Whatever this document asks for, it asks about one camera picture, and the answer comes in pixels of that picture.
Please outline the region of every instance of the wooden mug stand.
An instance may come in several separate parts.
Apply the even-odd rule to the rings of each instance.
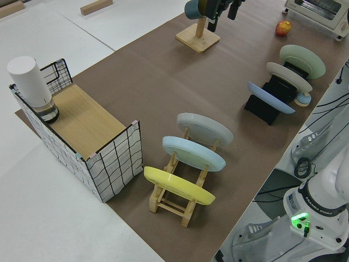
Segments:
[[[206,17],[200,18],[198,23],[191,25],[176,35],[176,39],[185,43],[198,53],[204,53],[207,49],[218,43],[220,37],[205,28]]]

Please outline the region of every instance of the plate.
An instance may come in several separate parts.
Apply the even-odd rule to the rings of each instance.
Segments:
[[[209,205],[216,198],[205,189],[181,178],[150,166],[144,167],[144,176],[153,184],[179,195],[188,200],[194,200],[201,205]]]
[[[189,129],[188,135],[198,142],[206,145],[214,145],[219,139],[219,146],[226,146],[231,143],[234,136],[221,123],[193,113],[181,113],[177,116],[177,126],[185,132]]]
[[[299,45],[285,45],[280,50],[280,58],[306,71],[308,79],[315,79],[322,76],[326,67],[323,61],[312,51]]]
[[[290,83],[301,93],[309,93],[312,90],[311,85],[304,78],[282,65],[269,62],[267,63],[267,71],[270,75],[276,75]]]
[[[193,141],[165,136],[163,148],[169,154],[176,153],[175,158],[189,166],[204,170],[206,165],[208,171],[217,172],[225,167],[225,161],[217,153]]]
[[[264,91],[260,87],[256,86],[255,84],[249,82],[248,85],[249,90],[252,94],[254,94],[256,97],[260,98],[267,104],[271,105],[273,108],[285,113],[285,114],[292,114],[295,112],[295,110],[288,105],[286,105],[284,102],[280,101],[278,98],[273,97],[268,92]]]

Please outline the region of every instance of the toaster oven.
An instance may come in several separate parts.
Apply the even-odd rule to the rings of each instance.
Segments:
[[[331,30],[337,40],[349,33],[349,0],[287,0],[285,8]]]

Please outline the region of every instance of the cream plate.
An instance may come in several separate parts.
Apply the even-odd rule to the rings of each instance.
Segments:
[[[181,113],[177,116],[177,126],[194,140],[206,145],[214,145],[216,140],[220,146],[226,146],[233,140],[233,134],[219,122],[193,113]]]
[[[312,90],[311,85],[304,78],[301,78],[295,72],[283,67],[282,65],[269,62],[267,63],[267,71],[270,73],[270,75],[276,75],[277,77],[290,83],[302,93],[309,93]]]

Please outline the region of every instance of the wooden base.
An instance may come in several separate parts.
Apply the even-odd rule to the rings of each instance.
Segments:
[[[189,129],[186,128],[183,136],[184,139],[190,139],[190,137],[188,136],[188,133],[189,133]],[[219,140],[216,140],[215,144],[211,147],[211,150],[215,152],[218,145],[219,145]],[[178,160],[175,158],[175,156],[176,156],[176,153],[173,153],[169,163],[164,167],[164,171],[169,172],[171,174],[175,172],[175,169],[178,164]],[[205,182],[208,168],[209,166],[206,165],[205,169],[201,170],[199,177],[196,181],[196,185],[201,188]],[[159,187],[158,185],[154,186],[154,191],[151,197],[149,198],[149,210],[156,213],[158,210],[158,207],[162,207],[178,216],[181,216],[182,221],[180,225],[185,228],[188,227],[196,202],[193,200],[188,201],[188,204],[186,205],[186,207],[183,207],[165,199],[164,198],[165,192],[166,190]]]
[[[24,4],[21,1],[17,1],[12,4],[5,5],[4,7],[0,8],[0,18],[11,15],[22,9],[24,9]]]
[[[176,35],[176,38],[198,53],[203,53],[220,40],[220,37],[204,29],[202,37],[195,36],[197,24],[193,24]]]
[[[85,160],[126,128],[76,84],[53,100],[59,117],[50,126]]]
[[[88,15],[111,4],[113,4],[113,0],[97,0],[96,2],[81,7],[80,11],[83,15]]]

